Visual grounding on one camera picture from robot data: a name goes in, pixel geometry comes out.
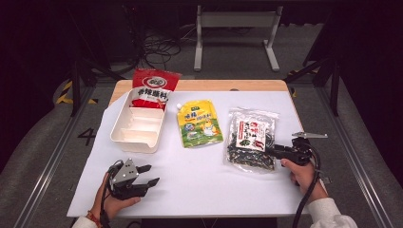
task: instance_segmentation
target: table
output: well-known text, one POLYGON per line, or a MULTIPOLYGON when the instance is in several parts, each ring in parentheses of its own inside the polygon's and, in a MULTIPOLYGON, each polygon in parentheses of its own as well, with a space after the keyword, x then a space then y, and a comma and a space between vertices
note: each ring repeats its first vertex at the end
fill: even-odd
POLYGON ((219 117, 224 138, 227 135, 228 108, 244 105, 254 98, 250 107, 263 101, 270 111, 280 114, 276 127, 276 143, 291 145, 291 134, 302 130, 286 84, 281 80, 180 80, 170 95, 163 124, 160 147, 154 154, 123 152, 109 138, 125 93, 131 81, 118 82, 111 105, 105 111, 91 154, 86 162, 68 217, 83 215, 93 203, 107 168, 117 160, 132 158, 136 165, 151 164, 150 171, 141 174, 134 183, 161 178, 142 202, 124 209, 123 218, 239 218, 281 217, 293 215, 301 199, 298 189, 289 181, 289 171, 277 162, 272 174, 245 173, 225 164, 225 142, 197 148, 182 148, 176 123, 177 103, 196 99, 211 99, 219 117), (236 88, 242 91, 228 91, 236 88), (222 99, 225 96, 234 99, 222 99))

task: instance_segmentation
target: white plastic tray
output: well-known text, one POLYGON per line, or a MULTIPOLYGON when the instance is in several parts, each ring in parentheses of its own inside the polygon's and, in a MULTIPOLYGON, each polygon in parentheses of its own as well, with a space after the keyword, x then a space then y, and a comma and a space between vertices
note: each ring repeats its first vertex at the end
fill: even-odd
POLYGON ((128 94, 110 139, 126 152, 154 153, 159 144, 165 112, 159 108, 130 107, 128 94))

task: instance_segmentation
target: wires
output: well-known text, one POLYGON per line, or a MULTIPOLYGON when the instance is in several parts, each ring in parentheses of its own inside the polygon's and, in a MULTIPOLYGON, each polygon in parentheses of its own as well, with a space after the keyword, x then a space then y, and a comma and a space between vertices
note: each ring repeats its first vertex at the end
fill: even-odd
POLYGON ((299 218, 302 214, 302 210, 306 204, 306 202, 308 201, 308 198, 311 197, 312 192, 314 191, 315 185, 317 184, 317 181, 319 180, 320 176, 320 157, 317 153, 317 151, 315 150, 314 147, 312 147, 310 144, 305 143, 305 142, 301 142, 302 145, 307 146, 310 148, 310 151, 312 152, 314 161, 315 161, 315 174, 314 174, 314 178, 312 179, 311 184, 308 187, 308 190, 305 193, 305 196, 302 198, 301 202, 299 203, 296 215, 294 216, 294 222, 293 222, 293 228, 297 228, 298 226, 298 222, 299 222, 299 218))

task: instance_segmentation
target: clear plastic bag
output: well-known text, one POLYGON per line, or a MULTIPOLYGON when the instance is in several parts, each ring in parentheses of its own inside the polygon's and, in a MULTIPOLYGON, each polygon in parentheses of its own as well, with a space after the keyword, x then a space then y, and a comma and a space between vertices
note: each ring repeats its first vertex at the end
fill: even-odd
POLYGON ((274 172, 275 158, 264 151, 274 144, 278 116, 264 110, 231 108, 226 161, 245 172, 274 172))

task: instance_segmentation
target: wooden tabletop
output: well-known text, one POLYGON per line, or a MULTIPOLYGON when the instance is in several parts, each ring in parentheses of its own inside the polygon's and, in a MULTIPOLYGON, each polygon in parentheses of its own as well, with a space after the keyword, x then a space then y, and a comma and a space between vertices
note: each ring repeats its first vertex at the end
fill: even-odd
MULTIPOLYGON (((132 80, 121 80, 113 91, 109 105, 132 88, 132 80)), ((282 80, 179 80, 175 91, 288 91, 282 80)))

